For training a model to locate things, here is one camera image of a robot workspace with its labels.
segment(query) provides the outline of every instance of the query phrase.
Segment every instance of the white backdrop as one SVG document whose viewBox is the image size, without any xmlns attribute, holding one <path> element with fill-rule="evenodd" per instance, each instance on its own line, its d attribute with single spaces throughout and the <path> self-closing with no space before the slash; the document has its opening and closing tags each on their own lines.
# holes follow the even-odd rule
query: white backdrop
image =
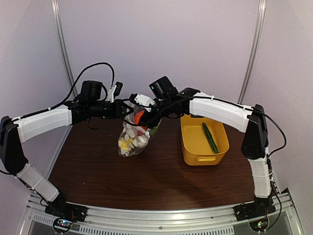
<svg viewBox="0 0 313 235">
<path fill-rule="evenodd" d="M 178 90 L 200 89 L 238 100 L 251 50 L 258 0 L 67 0 L 60 12 L 74 78 L 86 66 L 109 62 L 123 97 L 152 95 L 166 75 Z M 82 80 L 110 85 L 109 68 Z"/>
<path fill-rule="evenodd" d="M 313 2 L 267 1 L 258 57 L 244 103 L 262 104 L 288 144 L 272 161 L 282 190 L 290 189 L 305 234 L 313 217 Z M 269 124 L 269 147 L 283 140 Z"/>
<path fill-rule="evenodd" d="M 0 117 L 50 107 L 69 91 L 50 0 L 1 1 Z M 46 175 L 66 129 L 23 144 L 25 156 Z M 0 174 L 0 235 L 16 235 L 29 190 Z"/>
</svg>

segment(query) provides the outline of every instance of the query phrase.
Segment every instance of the yellow bin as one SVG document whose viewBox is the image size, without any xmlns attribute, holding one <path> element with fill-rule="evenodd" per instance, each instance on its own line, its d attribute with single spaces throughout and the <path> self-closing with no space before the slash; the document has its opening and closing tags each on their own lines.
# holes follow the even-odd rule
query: yellow bin
<svg viewBox="0 0 313 235">
<path fill-rule="evenodd" d="M 209 128 L 219 150 L 215 154 L 204 134 L 202 123 Z M 221 122 L 209 118 L 184 115 L 180 119 L 181 145 L 184 160 L 188 165 L 217 165 L 229 149 L 228 138 Z"/>
</svg>

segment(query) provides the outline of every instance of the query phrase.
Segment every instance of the wire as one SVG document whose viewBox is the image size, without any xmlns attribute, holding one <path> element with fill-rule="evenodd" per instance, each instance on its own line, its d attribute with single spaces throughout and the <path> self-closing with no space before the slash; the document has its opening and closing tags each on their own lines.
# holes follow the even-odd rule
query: wire
<svg viewBox="0 0 313 235">
<path fill-rule="evenodd" d="M 40 200 L 40 205 L 43 206 L 43 207 L 47 207 L 48 204 L 47 204 L 47 205 L 43 205 L 43 204 L 42 204 L 43 201 L 44 201 L 44 199 L 42 198 L 42 199 Z"/>
<path fill-rule="evenodd" d="M 13 174 L 11 174 L 11 173 L 9 173 L 9 172 L 5 172 L 5 171 L 3 171 L 3 170 L 0 170 L 0 173 L 5 174 L 5 175 L 13 175 Z"/>
<path fill-rule="evenodd" d="M 168 118 L 168 119 L 179 119 L 179 118 L 181 118 L 181 117 L 183 117 L 183 116 L 184 116 L 184 114 L 181 114 L 181 115 L 176 116 L 176 117 L 166 116 L 166 118 Z"/>
<path fill-rule="evenodd" d="M 64 103 L 67 101 L 67 99 L 70 97 L 70 95 L 72 94 L 72 92 L 73 92 L 73 90 L 74 90 L 74 87 L 75 87 L 76 83 L 78 82 L 79 78 L 82 76 L 82 74 L 83 74 L 86 70 L 88 70 L 88 69 L 90 69 L 90 68 L 92 68 L 92 67 L 94 67 L 94 66 L 98 66 L 98 65 L 107 65 L 107 66 L 109 66 L 110 69 L 112 70 L 112 82 L 111 82 L 111 88 L 112 88 L 112 87 L 113 87 L 113 84 L 114 84 L 114 77 L 115 77 L 115 72 L 114 72 L 114 69 L 113 69 L 112 65 L 110 65 L 109 63 L 106 63 L 106 62 L 95 63 L 95 64 L 92 64 L 92 65 L 87 66 L 86 68 L 84 68 L 84 69 L 80 72 L 80 74 L 77 76 L 76 80 L 74 81 L 72 87 L 70 88 L 70 90 L 69 90 L 67 96 L 62 100 L 62 102 L 60 102 L 60 103 L 58 103 L 58 104 L 52 106 L 50 109 L 42 109 L 42 110 L 39 110 L 39 111 L 30 113 L 30 114 L 26 114 L 26 115 L 22 116 L 21 118 L 27 118 L 27 117 L 30 117 L 30 116 L 33 116 L 33 115 L 36 115 L 36 114 L 41 114 L 41 113 L 43 113 L 43 112 L 47 112 L 47 111 L 49 111 L 49 110 L 51 110 L 51 109 L 55 109 L 55 108 L 59 107 L 60 105 L 64 104 Z"/>
<path fill-rule="evenodd" d="M 94 128 L 94 127 L 91 127 L 91 118 L 89 118 L 89 120 L 88 120 L 88 128 L 90 129 L 90 130 L 93 130 L 93 131 L 97 131 L 97 130 L 99 130 L 101 127 L 98 127 L 98 128 Z"/>
<path fill-rule="evenodd" d="M 259 113 L 259 114 L 261 114 L 261 115 L 267 117 L 267 118 L 277 127 L 277 129 L 280 131 L 280 133 L 282 134 L 282 136 L 283 136 L 283 138 L 284 138 L 284 144 L 283 144 L 281 147 L 279 147 L 279 148 L 273 150 L 273 151 L 268 155 L 268 157 L 270 157 L 273 153 L 275 153 L 275 152 L 277 152 L 277 151 L 279 151 L 279 150 L 281 150 L 281 149 L 283 149 L 283 148 L 286 147 L 286 145 L 287 145 L 287 138 L 286 138 L 286 135 L 285 135 L 284 131 L 282 130 L 282 128 L 281 128 L 281 127 L 277 124 L 277 122 L 274 121 L 269 115 L 267 115 L 267 114 L 265 114 L 265 113 L 263 113 L 263 112 L 260 112 L 260 111 L 258 111 L 258 110 L 255 111 L 255 112 L 257 112 L 257 113 Z"/>
<path fill-rule="evenodd" d="M 106 93 L 106 96 L 104 97 L 104 99 L 103 99 L 103 100 L 106 100 L 106 99 L 107 99 L 107 97 L 108 97 L 108 90 L 107 90 L 106 86 L 105 86 L 105 85 L 103 85 L 103 84 L 102 84 L 102 88 L 103 88 L 104 92 Z"/>
<path fill-rule="evenodd" d="M 280 215 L 281 215 L 281 213 L 282 213 L 282 209 L 283 209 L 282 202 L 281 202 L 280 198 L 278 197 L 278 194 L 277 194 L 276 189 L 275 189 L 275 187 L 274 187 L 274 183 L 271 182 L 270 185 L 271 185 L 271 187 L 272 187 L 272 189 L 273 189 L 273 192 L 274 192 L 274 194 L 275 194 L 275 196 L 276 196 L 276 198 L 277 198 L 277 200 L 278 200 L 278 202 L 279 202 L 280 209 L 279 209 L 278 216 L 277 216 L 277 218 L 275 219 L 274 223 L 272 223 L 271 226 L 269 226 L 268 228 L 266 228 L 266 231 L 270 230 L 270 229 L 275 225 L 275 223 L 278 221 L 278 219 L 279 219 L 279 217 L 280 217 Z"/>
</svg>

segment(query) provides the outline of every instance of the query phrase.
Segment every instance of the wooden table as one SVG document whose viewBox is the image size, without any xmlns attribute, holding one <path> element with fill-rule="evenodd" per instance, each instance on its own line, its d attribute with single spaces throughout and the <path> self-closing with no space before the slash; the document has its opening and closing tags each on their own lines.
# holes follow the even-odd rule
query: wooden table
<svg viewBox="0 0 313 235">
<path fill-rule="evenodd" d="M 225 126 L 230 149 L 217 166 L 189 166 L 182 156 L 179 120 L 164 119 L 139 155 L 122 158 L 119 120 L 73 126 L 50 181 L 68 201 L 119 209 L 174 210 L 253 200 L 253 179 L 241 154 L 243 134 Z"/>
</svg>

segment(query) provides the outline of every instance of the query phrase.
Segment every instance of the green cucumber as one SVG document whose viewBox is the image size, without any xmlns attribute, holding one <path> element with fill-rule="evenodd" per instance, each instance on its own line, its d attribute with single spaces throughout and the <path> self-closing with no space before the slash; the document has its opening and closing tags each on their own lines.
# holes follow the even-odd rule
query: green cucumber
<svg viewBox="0 0 313 235">
<path fill-rule="evenodd" d="M 207 128 L 206 124 L 203 122 L 202 123 L 202 127 L 203 127 L 203 131 L 204 131 L 204 134 L 213 150 L 214 153 L 219 153 L 219 150 L 217 149 L 217 146 L 216 144 L 214 143 L 214 140 L 213 140 L 213 137 L 209 131 L 209 128 Z"/>
</svg>

